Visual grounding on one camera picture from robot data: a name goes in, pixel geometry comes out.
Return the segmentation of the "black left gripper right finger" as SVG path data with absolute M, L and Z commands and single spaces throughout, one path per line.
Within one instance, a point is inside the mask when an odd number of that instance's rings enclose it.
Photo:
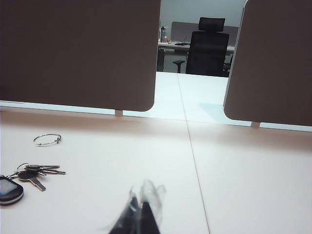
M 151 180 L 144 180 L 140 188 L 140 228 L 142 234 L 159 234 L 163 219 L 163 203 L 166 195 L 164 185 L 156 186 Z

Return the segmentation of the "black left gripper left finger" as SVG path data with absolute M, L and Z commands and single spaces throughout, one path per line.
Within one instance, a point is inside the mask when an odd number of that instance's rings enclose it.
M 129 190 L 128 200 L 119 215 L 111 224 L 99 229 L 102 234 L 137 234 L 139 233 L 139 215 L 141 208 L 138 197 L 133 191 L 133 186 Z

